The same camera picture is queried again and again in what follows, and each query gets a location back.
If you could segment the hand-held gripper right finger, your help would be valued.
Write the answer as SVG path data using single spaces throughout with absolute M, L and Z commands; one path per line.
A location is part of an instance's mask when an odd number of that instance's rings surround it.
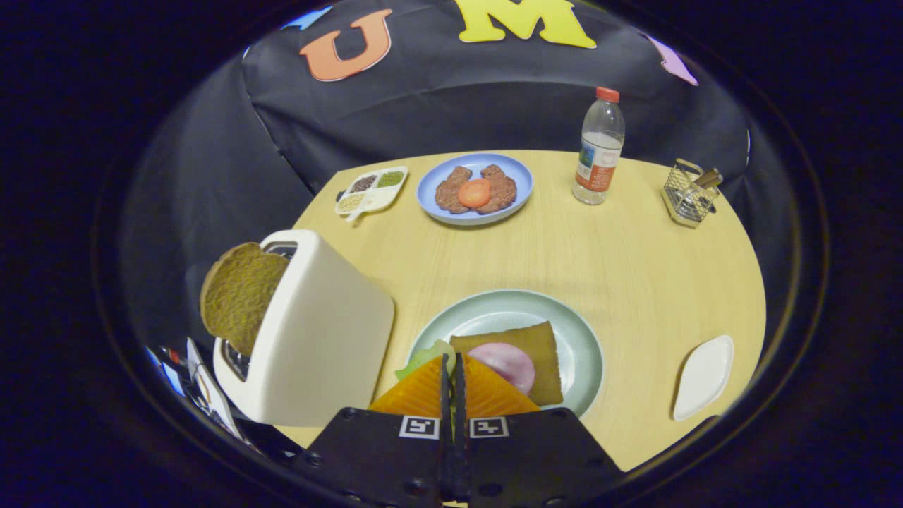
M 570 409 L 471 417 L 476 376 L 493 370 L 456 356 L 455 500 L 470 507 L 577 507 L 619 488 L 626 474 Z

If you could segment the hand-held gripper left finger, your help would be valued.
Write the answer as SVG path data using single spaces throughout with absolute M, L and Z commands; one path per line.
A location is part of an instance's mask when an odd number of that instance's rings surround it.
M 346 407 L 293 460 L 293 472 L 352 506 L 442 507 L 454 450 L 448 360 L 443 354 L 438 418 Z

